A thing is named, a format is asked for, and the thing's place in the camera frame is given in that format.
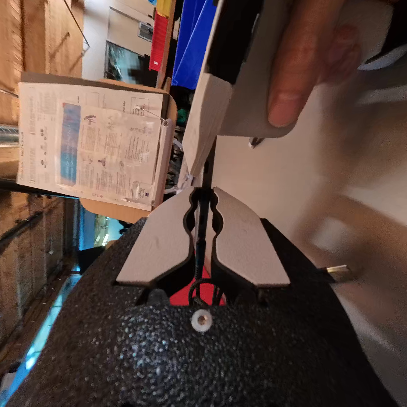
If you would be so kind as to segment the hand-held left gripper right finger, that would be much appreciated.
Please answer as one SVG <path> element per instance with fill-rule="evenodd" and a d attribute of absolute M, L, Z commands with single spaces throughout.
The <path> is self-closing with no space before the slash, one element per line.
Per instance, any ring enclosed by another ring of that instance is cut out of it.
<path fill-rule="evenodd" d="M 219 187 L 211 195 L 211 279 L 227 300 L 288 287 L 290 278 L 259 216 Z"/>

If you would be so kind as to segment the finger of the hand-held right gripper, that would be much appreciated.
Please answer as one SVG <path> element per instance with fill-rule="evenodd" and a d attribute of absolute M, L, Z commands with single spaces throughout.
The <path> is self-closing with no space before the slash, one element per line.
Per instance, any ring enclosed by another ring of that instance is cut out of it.
<path fill-rule="evenodd" d="M 182 142 L 188 174 L 194 177 L 198 177 L 204 168 L 232 95 L 232 84 L 211 74 L 208 67 L 210 51 L 216 29 L 220 27 L 221 12 L 225 4 L 226 1 L 221 0 L 216 7 Z"/>
<path fill-rule="evenodd" d="M 285 0 L 263 1 L 219 135 L 280 138 L 294 128 L 296 122 L 285 127 L 271 125 L 267 113 L 273 63 L 291 4 Z"/>

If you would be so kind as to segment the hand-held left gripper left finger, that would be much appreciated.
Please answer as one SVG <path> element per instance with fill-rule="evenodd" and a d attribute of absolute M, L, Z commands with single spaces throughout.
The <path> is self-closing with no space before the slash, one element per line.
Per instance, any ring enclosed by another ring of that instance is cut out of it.
<path fill-rule="evenodd" d="M 150 213 L 124 262 L 120 285 L 161 289 L 171 297 L 195 275 L 195 188 L 188 187 Z"/>

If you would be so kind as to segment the person's right hand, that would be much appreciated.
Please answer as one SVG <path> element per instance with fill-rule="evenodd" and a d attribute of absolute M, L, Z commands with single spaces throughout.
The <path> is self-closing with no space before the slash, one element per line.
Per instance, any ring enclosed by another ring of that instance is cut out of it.
<path fill-rule="evenodd" d="M 341 82 L 358 67 L 358 29 L 338 23 L 344 3 L 294 1 L 273 65 L 267 116 L 274 127 L 295 123 L 316 85 Z"/>

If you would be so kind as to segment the red plastic bin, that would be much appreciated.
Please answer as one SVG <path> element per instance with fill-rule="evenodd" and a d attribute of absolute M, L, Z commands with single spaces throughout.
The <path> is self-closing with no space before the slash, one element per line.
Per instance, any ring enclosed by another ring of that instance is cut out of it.
<path fill-rule="evenodd" d="M 193 279 L 187 286 L 185 286 L 184 288 L 180 289 L 178 292 L 173 294 L 170 297 L 171 305 L 187 306 L 189 303 L 188 302 L 189 290 L 194 282 L 195 282 L 195 279 Z M 200 285 L 200 297 L 203 301 L 205 301 L 209 305 L 212 304 L 214 288 L 215 288 L 214 285 L 211 283 L 202 283 Z"/>

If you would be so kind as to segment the blue cloth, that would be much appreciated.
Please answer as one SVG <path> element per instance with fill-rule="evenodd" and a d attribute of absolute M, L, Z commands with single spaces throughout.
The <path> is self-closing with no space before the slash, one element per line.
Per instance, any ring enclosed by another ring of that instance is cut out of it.
<path fill-rule="evenodd" d="M 213 0 L 184 1 L 171 85 L 196 89 L 216 8 Z"/>

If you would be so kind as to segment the clear plastic sleeve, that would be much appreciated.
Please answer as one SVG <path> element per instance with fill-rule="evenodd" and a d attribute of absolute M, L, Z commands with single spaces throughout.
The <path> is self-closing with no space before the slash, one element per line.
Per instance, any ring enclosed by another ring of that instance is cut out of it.
<path fill-rule="evenodd" d="M 158 204 L 172 120 L 66 101 L 57 112 L 57 186 L 106 203 L 137 208 Z"/>

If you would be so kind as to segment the red cloth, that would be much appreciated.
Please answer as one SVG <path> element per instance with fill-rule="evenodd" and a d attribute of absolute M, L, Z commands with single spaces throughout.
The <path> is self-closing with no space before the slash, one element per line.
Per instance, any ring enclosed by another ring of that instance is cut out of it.
<path fill-rule="evenodd" d="M 159 72 L 164 55 L 168 18 L 155 14 L 149 70 Z"/>

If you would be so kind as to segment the wooden pillar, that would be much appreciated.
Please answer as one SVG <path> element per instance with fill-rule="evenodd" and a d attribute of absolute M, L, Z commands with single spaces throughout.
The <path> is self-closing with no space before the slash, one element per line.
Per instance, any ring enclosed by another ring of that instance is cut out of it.
<path fill-rule="evenodd" d="M 16 126 L 24 72 L 81 77 L 85 2 L 0 2 L 0 123 Z"/>

